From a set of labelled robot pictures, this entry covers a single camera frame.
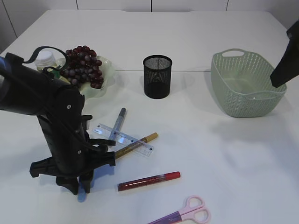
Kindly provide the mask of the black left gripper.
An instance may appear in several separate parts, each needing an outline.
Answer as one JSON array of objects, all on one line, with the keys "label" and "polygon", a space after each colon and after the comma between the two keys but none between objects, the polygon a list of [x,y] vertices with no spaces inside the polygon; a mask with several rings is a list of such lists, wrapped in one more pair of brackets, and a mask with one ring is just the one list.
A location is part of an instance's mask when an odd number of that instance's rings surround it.
[{"label": "black left gripper", "polygon": [[45,114],[37,119],[51,157],[33,162],[29,170],[32,177],[56,176],[56,184],[74,195],[78,194],[78,185],[90,193],[94,169],[115,166],[115,153],[108,151],[115,141],[86,137],[83,123],[92,117],[82,116],[84,102],[77,89],[63,89],[45,105]]}]

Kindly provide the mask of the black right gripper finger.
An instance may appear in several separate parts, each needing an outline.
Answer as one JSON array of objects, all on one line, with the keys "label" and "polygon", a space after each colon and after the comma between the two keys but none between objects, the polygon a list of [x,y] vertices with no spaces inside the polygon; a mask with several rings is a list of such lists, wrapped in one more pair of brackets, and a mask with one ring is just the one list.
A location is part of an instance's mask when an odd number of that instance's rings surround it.
[{"label": "black right gripper finger", "polygon": [[283,57],[270,75],[272,86],[278,88],[299,75],[299,21],[286,32],[289,42]]}]

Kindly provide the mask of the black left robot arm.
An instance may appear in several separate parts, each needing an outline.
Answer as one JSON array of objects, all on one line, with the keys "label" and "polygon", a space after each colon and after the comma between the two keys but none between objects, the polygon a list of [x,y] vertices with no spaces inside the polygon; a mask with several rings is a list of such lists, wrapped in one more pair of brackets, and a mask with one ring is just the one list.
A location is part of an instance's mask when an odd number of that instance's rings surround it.
[{"label": "black left robot arm", "polygon": [[23,58],[7,53],[0,60],[0,108],[38,119],[51,156],[33,162],[30,174],[54,176],[58,186],[77,194],[89,193],[95,169],[115,165],[108,150],[113,140],[91,139],[91,115],[83,115],[85,97],[79,90],[48,71],[27,67]]}]

